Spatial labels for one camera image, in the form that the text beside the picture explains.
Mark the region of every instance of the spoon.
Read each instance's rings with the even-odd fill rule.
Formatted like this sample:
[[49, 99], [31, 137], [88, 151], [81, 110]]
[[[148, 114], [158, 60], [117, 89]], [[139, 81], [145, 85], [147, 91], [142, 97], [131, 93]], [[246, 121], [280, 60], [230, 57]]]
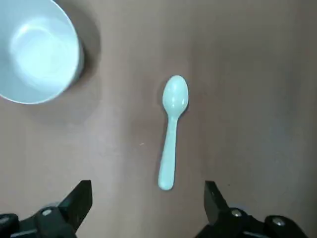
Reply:
[[168, 125], [158, 173], [158, 186], [162, 190], [170, 190], [174, 185], [177, 121], [187, 105], [188, 87], [185, 79], [178, 75], [171, 77], [163, 92], [163, 106], [168, 116]]

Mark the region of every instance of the bowl rim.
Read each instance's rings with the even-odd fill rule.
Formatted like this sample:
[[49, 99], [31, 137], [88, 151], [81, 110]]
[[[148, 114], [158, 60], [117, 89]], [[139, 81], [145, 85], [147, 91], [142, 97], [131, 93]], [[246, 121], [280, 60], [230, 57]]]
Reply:
[[49, 2], [51, 2], [55, 7], [57, 7], [61, 13], [65, 16], [66, 21], [68, 22], [68, 25], [70, 26], [71, 30], [73, 31], [75, 38], [76, 38], [76, 48], [77, 48], [77, 53], [76, 53], [76, 63], [75, 66], [72, 68], [72, 76], [69, 78], [68, 82], [65, 84], [64, 87], [62, 87], [59, 91], [57, 91], [56, 93], [53, 93], [51, 96], [47, 97], [46, 99], [40, 100], [40, 101], [34, 101], [34, 102], [21, 102], [21, 101], [17, 101], [17, 100], [13, 100], [11, 98], [8, 98], [6, 96], [4, 96], [3, 94], [0, 93], [0, 96], [4, 99], [7, 99], [11, 102], [14, 103], [19, 103], [19, 104], [25, 104], [25, 105], [36, 105], [36, 104], [41, 104], [41, 103], [46, 103], [49, 102], [55, 98], [57, 98], [58, 96], [60, 96], [63, 92], [65, 92], [65, 90], [67, 88], [69, 88], [69, 86], [74, 82], [74, 80], [76, 79], [76, 77], [79, 77], [80, 73], [81, 73], [81, 64], [83, 63], [83, 57], [84, 57], [84, 52], [82, 49], [82, 45], [81, 42], [79, 40], [77, 31], [74, 27], [74, 24], [72, 23], [71, 19], [69, 18], [69, 16], [66, 14], [66, 12], [61, 8], [61, 6], [59, 6], [54, 0], [48, 0]]

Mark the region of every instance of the table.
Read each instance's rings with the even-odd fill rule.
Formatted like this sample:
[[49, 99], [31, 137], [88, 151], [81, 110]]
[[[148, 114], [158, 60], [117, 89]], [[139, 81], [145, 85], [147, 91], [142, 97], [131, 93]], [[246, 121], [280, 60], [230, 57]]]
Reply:
[[[0, 212], [26, 218], [82, 179], [94, 204], [79, 237], [193, 237], [204, 181], [257, 219], [315, 237], [317, 3], [59, 0], [86, 48], [58, 99], [0, 100]], [[187, 79], [176, 180], [157, 186], [170, 76]]]

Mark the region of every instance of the screw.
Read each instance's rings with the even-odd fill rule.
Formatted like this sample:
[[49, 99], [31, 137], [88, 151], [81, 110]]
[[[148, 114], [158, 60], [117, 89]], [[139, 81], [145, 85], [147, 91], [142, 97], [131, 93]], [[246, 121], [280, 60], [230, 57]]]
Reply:
[[235, 209], [235, 210], [232, 210], [231, 211], [231, 214], [234, 216], [234, 217], [241, 217], [242, 214], [239, 210]]
[[273, 222], [280, 227], [285, 225], [285, 222], [282, 219], [280, 219], [279, 217], [274, 217]]
[[50, 214], [51, 212], [52, 212], [51, 209], [47, 209], [47, 210], [44, 210], [44, 211], [42, 212], [42, 215], [43, 215], [43, 216], [47, 216], [47, 215]]
[[2, 224], [4, 224], [4, 223], [6, 223], [8, 220], [9, 220], [9, 217], [2, 217], [2, 218], [0, 219], [0, 224], [2, 225]]

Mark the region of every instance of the white bowl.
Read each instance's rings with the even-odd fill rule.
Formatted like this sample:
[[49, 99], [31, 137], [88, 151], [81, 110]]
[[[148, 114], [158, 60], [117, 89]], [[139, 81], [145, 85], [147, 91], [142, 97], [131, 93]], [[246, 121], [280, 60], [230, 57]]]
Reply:
[[79, 77], [82, 46], [53, 0], [1, 0], [0, 24], [0, 96], [39, 104]]

